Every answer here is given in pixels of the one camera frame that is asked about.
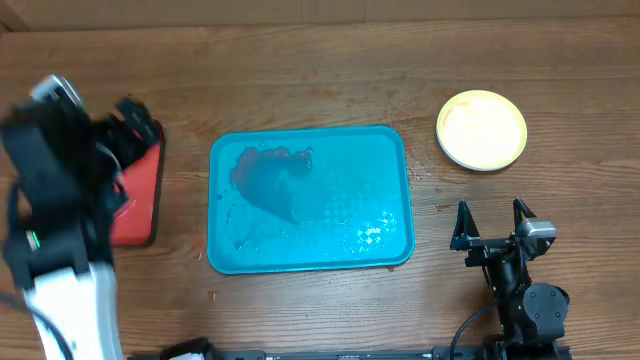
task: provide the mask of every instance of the blue tray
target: blue tray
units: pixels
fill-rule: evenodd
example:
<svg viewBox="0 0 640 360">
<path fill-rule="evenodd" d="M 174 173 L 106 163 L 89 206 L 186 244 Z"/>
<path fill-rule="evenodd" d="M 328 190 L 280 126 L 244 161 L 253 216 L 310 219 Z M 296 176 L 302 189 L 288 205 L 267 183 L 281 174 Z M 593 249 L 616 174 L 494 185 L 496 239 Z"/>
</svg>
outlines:
<svg viewBox="0 0 640 360">
<path fill-rule="evenodd" d="M 225 274 L 391 266 L 413 253 L 386 126 L 229 134 L 211 149 L 207 254 Z"/>
</svg>

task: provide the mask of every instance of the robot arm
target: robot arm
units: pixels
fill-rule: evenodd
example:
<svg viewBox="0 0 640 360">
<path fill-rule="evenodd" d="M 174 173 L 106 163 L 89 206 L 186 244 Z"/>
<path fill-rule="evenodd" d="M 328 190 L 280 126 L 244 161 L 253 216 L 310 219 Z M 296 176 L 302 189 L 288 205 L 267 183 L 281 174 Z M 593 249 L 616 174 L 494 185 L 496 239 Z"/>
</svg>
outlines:
<svg viewBox="0 0 640 360">
<path fill-rule="evenodd" d="M 23 291 L 49 360 L 122 360 L 109 234 L 126 202 L 119 172 L 159 139 L 141 104 L 91 121 L 73 87 L 50 77 L 33 101 L 3 120 L 3 146 L 18 170 L 8 201 L 4 257 Z M 31 214 L 20 217 L 22 192 Z"/>
</svg>

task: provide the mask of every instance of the stain on tray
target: stain on tray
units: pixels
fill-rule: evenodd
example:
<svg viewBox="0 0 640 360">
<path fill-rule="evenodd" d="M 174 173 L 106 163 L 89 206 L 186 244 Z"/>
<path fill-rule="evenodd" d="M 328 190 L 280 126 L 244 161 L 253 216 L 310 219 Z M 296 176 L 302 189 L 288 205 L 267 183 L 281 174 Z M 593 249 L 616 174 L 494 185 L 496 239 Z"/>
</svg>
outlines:
<svg viewBox="0 0 640 360">
<path fill-rule="evenodd" d="M 251 205 L 298 225 L 293 218 L 293 193 L 286 178 L 304 179 L 309 174 L 311 152 L 311 147 L 294 154 L 284 147 L 264 151 L 248 148 L 231 170 L 231 185 Z"/>
</svg>

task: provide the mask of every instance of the black cable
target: black cable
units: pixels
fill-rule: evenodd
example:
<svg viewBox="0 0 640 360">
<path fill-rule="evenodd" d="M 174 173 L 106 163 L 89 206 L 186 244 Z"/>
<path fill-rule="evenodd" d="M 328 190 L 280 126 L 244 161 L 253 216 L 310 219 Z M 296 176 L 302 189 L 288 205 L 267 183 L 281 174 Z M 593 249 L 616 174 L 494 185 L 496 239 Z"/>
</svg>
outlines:
<svg viewBox="0 0 640 360">
<path fill-rule="evenodd" d="M 51 332 L 53 337 L 56 339 L 58 343 L 58 347 L 60 347 L 60 352 L 64 356 L 65 360 L 73 360 L 73 354 L 71 353 L 71 349 L 69 348 L 69 344 L 62 336 L 62 332 L 58 329 L 49 318 L 44 315 L 40 310 L 34 309 L 27 304 L 22 303 L 15 296 L 1 293 L 0 292 L 0 302 L 9 305 L 11 308 L 23 312 L 25 314 L 32 314 L 36 319 L 40 320 L 44 326 Z"/>
<path fill-rule="evenodd" d="M 475 314 L 471 315 L 471 317 L 469 317 L 467 319 L 467 321 L 465 321 L 462 324 L 462 326 L 460 326 L 460 328 L 458 329 L 458 332 L 456 332 L 456 334 L 453 336 L 453 340 L 451 340 L 451 347 L 449 348 L 449 359 L 450 360 L 455 360 L 456 343 L 458 342 L 458 338 L 460 338 L 460 335 L 462 335 L 462 332 L 464 331 L 464 329 L 466 329 L 467 326 L 469 326 L 472 322 L 474 322 L 480 316 L 489 313 L 491 310 L 493 310 L 493 308 L 495 306 L 496 306 L 496 303 L 489 304 L 489 305 L 483 307 L 482 309 L 478 310 Z"/>
</svg>

